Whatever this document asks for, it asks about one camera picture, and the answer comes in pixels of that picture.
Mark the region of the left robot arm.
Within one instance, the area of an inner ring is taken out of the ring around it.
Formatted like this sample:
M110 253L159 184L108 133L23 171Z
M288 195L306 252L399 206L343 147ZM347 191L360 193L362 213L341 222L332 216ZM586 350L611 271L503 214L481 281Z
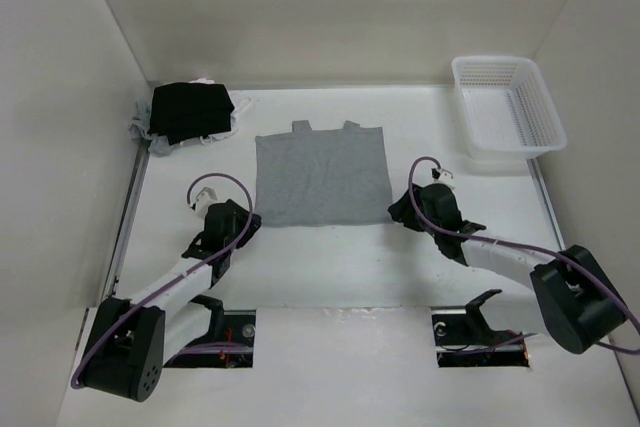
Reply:
M128 298L110 296L99 305L72 388L143 402L165 365L189 355L230 358L250 352L251 340L227 326L222 302L205 293L262 219L232 200L209 203L201 212L202 231L166 275Z

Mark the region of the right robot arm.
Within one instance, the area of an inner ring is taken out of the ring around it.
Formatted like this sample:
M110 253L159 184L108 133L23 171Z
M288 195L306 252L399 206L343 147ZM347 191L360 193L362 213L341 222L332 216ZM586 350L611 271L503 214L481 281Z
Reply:
M588 249L555 252L491 237L484 225L462 217L452 189L442 183L411 185L388 212L394 222L428 233L444 257L532 290L534 325L523 330L548 335L572 354L599 345L627 321L639 325Z

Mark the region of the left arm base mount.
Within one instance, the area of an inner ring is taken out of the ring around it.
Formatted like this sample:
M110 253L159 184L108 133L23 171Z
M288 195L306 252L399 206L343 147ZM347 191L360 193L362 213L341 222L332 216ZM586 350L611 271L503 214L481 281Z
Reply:
M226 310L219 299L199 295L169 323L165 368L252 368L255 310Z

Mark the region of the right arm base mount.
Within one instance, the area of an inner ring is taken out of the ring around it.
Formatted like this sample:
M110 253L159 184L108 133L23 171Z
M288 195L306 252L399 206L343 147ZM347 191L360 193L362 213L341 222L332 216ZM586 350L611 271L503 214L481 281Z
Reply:
M520 333L495 330L481 308L501 289L491 289L464 306L436 307L431 311L436 362L439 368L529 367L523 338L503 345Z

